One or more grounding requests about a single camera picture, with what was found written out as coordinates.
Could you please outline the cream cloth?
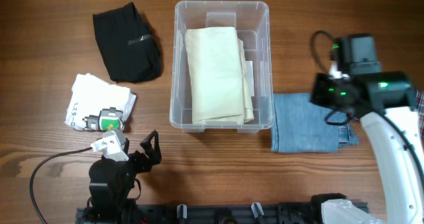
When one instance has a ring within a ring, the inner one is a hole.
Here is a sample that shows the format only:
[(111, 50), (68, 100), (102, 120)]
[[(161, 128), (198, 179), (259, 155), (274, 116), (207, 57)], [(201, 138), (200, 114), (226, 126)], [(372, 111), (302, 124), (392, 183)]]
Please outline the cream cloth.
[(254, 120), (243, 41), (234, 27), (189, 29), (185, 34), (192, 123)]

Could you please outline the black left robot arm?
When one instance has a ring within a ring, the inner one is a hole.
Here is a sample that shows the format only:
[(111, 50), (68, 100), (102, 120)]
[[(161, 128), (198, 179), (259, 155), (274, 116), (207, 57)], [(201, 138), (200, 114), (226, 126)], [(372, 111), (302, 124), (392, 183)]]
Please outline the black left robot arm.
[(90, 144), (102, 157), (89, 169), (91, 197), (76, 223), (148, 223), (136, 204), (138, 198), (130, 198), (129, 192), (141, 187), (138, 174), (151, 171), (162, 161), (158, 132), (152, 131), (140, 142), (142, 152), (129, 153), (129, 145), (120, 129), (106, 131)]

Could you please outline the blue jeans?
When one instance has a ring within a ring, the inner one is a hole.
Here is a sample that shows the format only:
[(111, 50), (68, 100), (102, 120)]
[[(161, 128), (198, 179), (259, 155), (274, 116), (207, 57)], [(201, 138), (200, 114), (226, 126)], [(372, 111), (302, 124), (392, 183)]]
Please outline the blue jeans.
[(274, 96), (276, 119), (271, 128), (271, 151), (279, 153), (337, 152), (358, 145), (360, 138), (350, 125), (325, 122), (330, 109), (309, 102), (308, 93), (278, 93)]

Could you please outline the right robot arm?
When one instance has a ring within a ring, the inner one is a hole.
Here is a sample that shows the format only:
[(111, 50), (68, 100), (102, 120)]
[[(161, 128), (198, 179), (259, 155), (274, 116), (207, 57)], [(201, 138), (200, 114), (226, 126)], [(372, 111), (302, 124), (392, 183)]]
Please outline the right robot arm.
[(388, 223), (423, 222), (423, 146), (415, 91), (405, 72), (385, 72), (370, 34), (335, 38), (315, 31), (321, 68), (310, 102), (358, 119), (375, 154)]

